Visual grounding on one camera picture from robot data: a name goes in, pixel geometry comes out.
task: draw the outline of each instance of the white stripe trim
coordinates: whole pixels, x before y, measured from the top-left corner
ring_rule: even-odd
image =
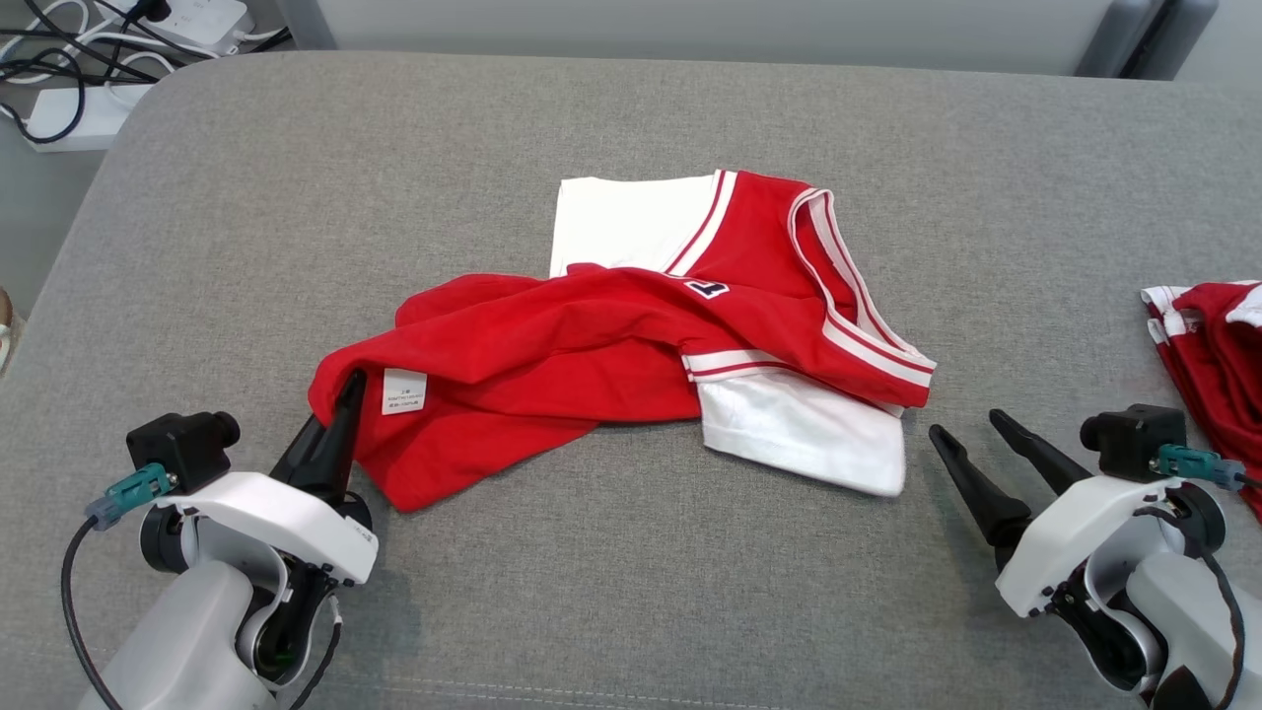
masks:
[[[717,371],[746,363],[784,363],[761,349],[722,349],[704,354],[684,354],[684,366],[692,372]]]
[[[685,275],[697,265],[697,260],[702,257],[702,253],[709,248],[711,242],[714,241],[714,235],[718,233],[719,224],[723,223],[723,214],[727,213],[727,206],[732,202],[732,190],[736,188],[736,173],[729,170],[716,170],[714,173],[716,184],[722,182],[718,190],[718,201],[714,202],[714,211],[709,212],[709,219],[705,222],[700,233],[688,235],[688,240],[697,236],[697,240],[690,245],[688,241],[684,242],[683,256],[679,257],[679,262],[675,264],[674,269],[666,270],[674,260],[663,264],[663,271],[671,275]]]
[[[1152,285],[1140,291],[1140,299],[1155,306],[1159,313],[1165,313],[1175,306],[1175,298],[1189,290],[1191,288],[1182,285]]]
[[[876,325],[872,323],[871,315],[868,315],[867,303],[863,301],[863,294],[867,293],[867,288],[863,285],[863,279],[856,279],[857,274],[848,267],[844,256],[837,248],[837,243],[833,243],[833,240],[830,238],[824,238],[825,233],[835,235],[835,232],[833,231],[832,222],[829,221],[827,213],[832,211],[833,207],[832,194],[829,194],[825,190],[824,195],[825,195],[824,199],[809,201],[810,221],[815,223],[815,233],[819,236],[819,245],[824,247],[824,252],[828,253],[828,257],[832,259],[833,264],[837,265],[837,272],[840,274],[842,280],[846,281],[846,285],[851,286],[851,291],[854,293],[856,299],[858,300],[857,309],[858,309],[859,328],[862,328],[867,333],[871,333],[872,337],[880,337],[883,339],[881,332],[876,329]],[[840,235],[837,235],[837,240],[840,241]]]
[[[897,347],[901,347],[906,352],[915,354],[920,359],[925,359],[924,354],[911,346],[910,342],[899,337],[899,333],[893,332],[890,323],[885,322],[881,313],[876,309],[876,300],[872,299],[872,293],[867,289],[867,282],[863,280],[863,274],[858,271],[858,266],[854,265],[854,257],[851,256],[849,248],[846,246],[846,240],[842,238],[842,228],[837,224],[837,208],[833,204],[833,193],[829,190],[824,192],[827,206],[823,209],[824,222],[827,226],[827,233],[832,235],[832,240],[824,238],[825,228],[820,228],[819,219],[815,214],[815,203],[811,203],[811,219],[815,221],[815,232],[819,236],[820,242],[824,245],[824,251],[837,265],[838,271],[840,271],[842,277],[849,284],[851,289],[859,295],[859,327],[863,327],[863,322],[868,320],[868,327],[863,328],[871,332],[875,337],[885,339],[888,335]],[[881,329],[872,328],[871,320],[875,319],[876,324]]]
[[[868,366],[872,366],[873,368],[901,381],[910,382],[911,385],[929,387],[929,381],[933,378],[933,373],[914,371],[902,363],[881,357],[880,352],[873,352],[871,347],[854,342],[854,338],[851,337],[849,333],[838,329],[837,325],[833,324],[833,320],[824,320],[823,332],[824,337],[833,340],[834,344],[849,352],[853,357],[867,363]]]
[[[819,276],[819,271],[815,270],[815,266],[803,252],[801,245],[798,242],[798,209],[800,209],[801,204],[809,199],[817,199],[819,197],[824,197],[827,199],[829,194],[830,193],[825,189],[810,188],[804,190],[796,199],[794,199],[793,206],[789,209],[787,224],[789,240],[793,242],[794,251],[798,252],[798,259],[815,279],[815,284],[819,285],[820,291],[824,294],[824,303],[828,308],[828,313],[833,315],[833,318],[825,318],[824,320],[824,337],[878,371],[899,380],[929,387],[931,373],[924,373],[914,368],[909,368],[907,363],[917,364],[925,368],[935,368],[936,363],[925,358],[924,354],[920,354],[920,352],[899,349],[883,338],[876,338],[854,323],[847,320],[840,311],[837,310],[837,300],[833,299],[833,293],[824,285],[824,280]],[[849,270],[849,266],[846,264],[837,264],[837,269],[838,271],[846,271]],[[846,329],[838,328],[838,325],[833,323],[833,319],[840,323],[842,328]],[[856,339],[863,339],[864,342],[871,343],[872,347],[866,347],[859,342],[854,342]]]
[[[736,371],[728,371],[726,373],[714,373],[713,376],[689,375],[689,378],[693,382],[722,382],[732,378],[743,378],[753,375],[769,375],[769,373],[794,373],[794,371],[790,370],[787,366],[784,368],[776,366],[750,366],[748,368],[740,368]]]
[[[1157,318],[1148,318],[1148,337],[1157,344],[1170,344],[1170,338],[1166,337],[1166,328],[1162,327],[1161,320]]]

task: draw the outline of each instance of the red fabric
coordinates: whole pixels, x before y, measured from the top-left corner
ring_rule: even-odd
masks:
[[[1169,333],[1157,352],[1214,449],[1262,479],[1262,329],[1227,320],[1256,288],[1262,285],[1204,282],[1182,293],[1172,309],[1186,332]],[[1262,492],[1241,496],[1262,521]]]
[[[924,406],[928,386],[891,375],[881,366],[888,353],[857,357],[822,333],[825,304],[789,237],[790,208],[809,189],[741,173],[687,276],[577,265],[550,280],[468,275],[419,293],[394,329],[321,363],[312,410],[328,424],[342,383],[363,370],[356,460],[395,507],[414,511],[599,422],[698,417],[683,354],[762,349],[854,397]],[[799,242],[820,236],[806,228]],[[834,267],[818,246],[804,256],[817,270]],[[707,293],[712,281],[727,288]],[[835,277],[827,286],[853,322],[861,296]],[[422,410],[381,415],[386,368],[428,376]]]

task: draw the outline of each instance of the gray fabric surface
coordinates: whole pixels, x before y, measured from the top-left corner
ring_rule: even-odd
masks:
[[[226,410],[269,470],[324,353],[466,271],[544,275],[557,184],[716,166],[837,190],[882,313],[940,363],[883,501],[705,451],[693,424],[603,429],[419,515],[343,595],[309,707],[1132,707],[1054,619],[1021,620],[925,433],[1036,509],[1003,407],[1079,422],[1179,400],[1136,290],[1258,277],[1262,100],[1220,88],[891,71],[288,54],[178,72],[107,155],[0,383],[5,706],[86,689],[57,604],[124,434]],[[1220,559],[1262,591],[1224,498]],[[103,663],[169,581],[129,520],[85,545]]]

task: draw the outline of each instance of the white power strip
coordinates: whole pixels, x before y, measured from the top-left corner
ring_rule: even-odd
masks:
[[[134,103],[151,87],[148,83],[129,83],[115,86],[114,92]],[[69,135],[54,143],[32,143],[30,146],[40,153],[109,150],[131,108],[110,96],[103,86],[88,87],[85,98],[83,117]],[[69,125],[77,107],[78,88],[45,88],[35,98],[27,130],[35,136],[56,135]]]
[[[127,13],[136,6],[138,0],[110,0],[119,10]],[[216,54],[236,54],[241,37],[254,29],[250,9],[239,0],[165,0],[170,14],[160,20],[140,20],[140,25],[151,29],[177,44],[193,44]],[[112,10],[96,6],[101,16],[121,23],[122,19]]]

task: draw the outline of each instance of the clothing label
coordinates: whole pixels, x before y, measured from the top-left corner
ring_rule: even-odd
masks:
[[[381,414],[399,415],[424,407],[428,380],[424,373],[386,368],[381,387]]]

